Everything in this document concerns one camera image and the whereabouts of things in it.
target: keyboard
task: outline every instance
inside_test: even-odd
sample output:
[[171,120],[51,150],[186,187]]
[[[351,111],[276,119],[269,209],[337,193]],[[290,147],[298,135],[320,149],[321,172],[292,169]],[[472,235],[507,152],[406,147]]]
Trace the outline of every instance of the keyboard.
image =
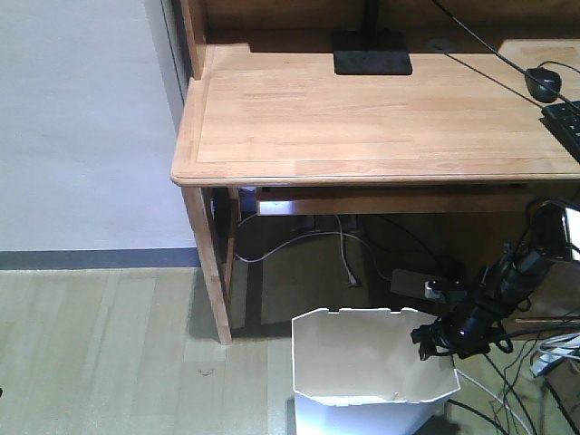
[[[580,107],[580,101],[572,101]],[[566,150],[580,163],[580,111],[565,103],[550,104],[542,109],[544,125]]]

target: black mouse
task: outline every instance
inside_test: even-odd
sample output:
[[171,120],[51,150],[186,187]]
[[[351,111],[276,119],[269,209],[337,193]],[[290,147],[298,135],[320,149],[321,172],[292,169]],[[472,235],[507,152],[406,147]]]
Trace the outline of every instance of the black mouse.
[[550,89],[556,92],[560,92],[560,89],[562,89],[562,79],[557,72],[547,70],[546,68],[528,68],[526,73],[544,84],[536,83],[526,76],[527,90],[532,97],[539,102],[556,101],[557,96]]

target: wooden shelf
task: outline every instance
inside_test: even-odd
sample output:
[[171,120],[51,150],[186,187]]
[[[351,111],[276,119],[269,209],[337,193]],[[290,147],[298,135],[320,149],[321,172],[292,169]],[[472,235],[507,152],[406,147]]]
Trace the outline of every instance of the wooden shelf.
[[[452,57],[429,53],[433,35],[409,38],[412,76],[373,77],[335,75],[325,32],[214,33],[203,77],[189,86],[173,179],[180,186],[580,179],[580,166],[526,100],[518,72],[464,36]],[[580,60],[580,35],[495,40],[525,66],[547,53]],[[575,73],[561,73],[566,93],[578,94]]]

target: gray baseboard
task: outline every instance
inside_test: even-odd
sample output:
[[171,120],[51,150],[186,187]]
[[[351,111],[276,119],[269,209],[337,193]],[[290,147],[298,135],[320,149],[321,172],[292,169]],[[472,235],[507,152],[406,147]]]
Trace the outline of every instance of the gray baseboard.
[[195,247],[94,251],[0,252],[0,270],[199,267]]

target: white trash can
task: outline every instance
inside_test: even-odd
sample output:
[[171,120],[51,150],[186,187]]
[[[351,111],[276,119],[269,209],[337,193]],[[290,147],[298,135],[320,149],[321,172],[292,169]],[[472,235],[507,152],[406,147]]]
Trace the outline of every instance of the white trash can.
[[410,308],[320,308],[292,321],[297,435],[411,435],[459,390],[451,357],[419,359]]

